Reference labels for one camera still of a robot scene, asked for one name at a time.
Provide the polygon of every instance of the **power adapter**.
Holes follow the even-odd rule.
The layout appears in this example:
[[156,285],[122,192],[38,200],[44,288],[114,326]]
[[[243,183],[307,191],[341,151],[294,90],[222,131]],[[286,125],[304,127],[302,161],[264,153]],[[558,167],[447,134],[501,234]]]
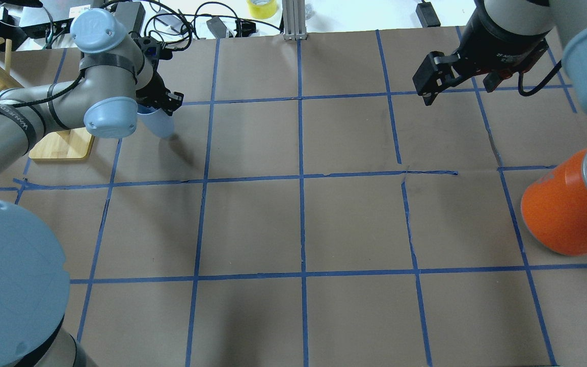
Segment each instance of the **power adapter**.
[[441,21],[438,19],[432,3],[426,3],[422,0],[422,3],[416,6],[416,14],[423,28],[441,26]]

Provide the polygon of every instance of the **orange cylinder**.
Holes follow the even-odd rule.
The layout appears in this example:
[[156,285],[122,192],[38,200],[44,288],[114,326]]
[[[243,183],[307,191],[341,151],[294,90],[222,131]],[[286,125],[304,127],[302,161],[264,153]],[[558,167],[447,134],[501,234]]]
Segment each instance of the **orange cylinder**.
[[587,149],[532,183],[520,211],[529,232],[547,248],[587,254]]

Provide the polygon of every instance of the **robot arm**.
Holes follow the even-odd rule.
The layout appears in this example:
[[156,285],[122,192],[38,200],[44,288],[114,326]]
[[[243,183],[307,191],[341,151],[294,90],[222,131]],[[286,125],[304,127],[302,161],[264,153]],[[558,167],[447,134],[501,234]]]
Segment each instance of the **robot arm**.
[[[587,2],[580,0],[475,0],[476,9],[452,54],[433,51],[414,74],[418,95],[429,106],[438,93],[470,77],[487,74],[484,87],[494,91],[515,72],[531,70],[547,50],[545,35],[559,30],[562,65],[587,113]],[[556,74],[557,64],[545,83]],[[520,92],[532,95],[531,92]]]
[[72,36],[83,52],[79,79],[0,92],[0,173],[48,133],[85,126],[123,138],[137,128],[138,103],[168,115],[181,106],[182,93],[167,90],[156,72],[154,40],[131,39],[103,9],[77,18]]

